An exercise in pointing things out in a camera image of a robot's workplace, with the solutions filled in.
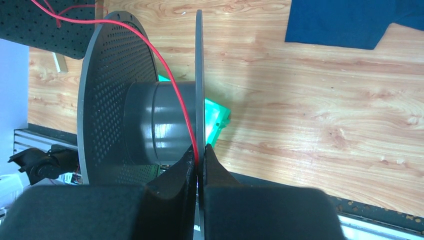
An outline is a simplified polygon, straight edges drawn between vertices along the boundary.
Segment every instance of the green transparent box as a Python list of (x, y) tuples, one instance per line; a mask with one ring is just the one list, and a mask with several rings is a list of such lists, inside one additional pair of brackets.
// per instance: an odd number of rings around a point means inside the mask
[[(159, 81), (169, 81), (166, 77), (159, 75)], [(230, 123), (231, 110), (213, 102), (207, 98), (204, 99), (204, 121), (206, 144), (215, 146), (221, 130)]]

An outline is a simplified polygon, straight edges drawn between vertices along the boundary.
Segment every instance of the gray plastic disc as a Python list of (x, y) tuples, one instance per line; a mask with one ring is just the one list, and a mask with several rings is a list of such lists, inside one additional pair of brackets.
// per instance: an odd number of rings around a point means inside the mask
[[(129, 12), (115, 11), (117, 20), (146, 33)], [(78, 93), (77, 140), (84, 184), (145, 184), (158, 165), (135, 165), (126, 151), (124, 107), (134, 82), (156, 82), (155, 59), (133, 32), (114, 24), (99, 24), (82, 64)]]
[(199, 163), (203, 163), (205, 156), (205, 69), (203, 54), (203, 15), (202, 10), (196, 12), (195, 27), (195, 82), (196, 82), (196, 141)]

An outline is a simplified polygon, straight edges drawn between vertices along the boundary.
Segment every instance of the black clamp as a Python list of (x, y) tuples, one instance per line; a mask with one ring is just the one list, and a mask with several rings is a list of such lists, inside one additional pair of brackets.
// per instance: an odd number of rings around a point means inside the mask
[(31, 185), (72, 173), (79, 165), (78, 152), (60, 145), (52, 145), (47, 153), (35, 147), (26, 149), (11, 156), (8, 163), (11, 162), (20, 166), (19, 172), (26, 172)]

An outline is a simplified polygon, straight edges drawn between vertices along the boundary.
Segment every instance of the blue cloth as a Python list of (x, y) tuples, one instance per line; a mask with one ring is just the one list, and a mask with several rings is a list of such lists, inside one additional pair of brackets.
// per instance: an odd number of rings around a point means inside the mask
[(285, 41), (372, 50), (391, 23), (424, 31), (424, 0), (292, 0)]

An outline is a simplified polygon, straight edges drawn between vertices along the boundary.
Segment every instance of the wood grain surface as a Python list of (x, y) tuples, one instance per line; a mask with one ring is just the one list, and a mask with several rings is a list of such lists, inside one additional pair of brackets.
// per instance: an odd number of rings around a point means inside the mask
[[(232, 110), (215, 147), (227, 170), (424, 216), (424, 32), (392, 24), (361, 50), (284, 43), (289, 0), (104, 4), (140, 20), (180, 81), (203, 10), (206, 96)], [(66, 61), (59, 74), (30, 50), (29, 120), (75, 133), (81, 61)]]

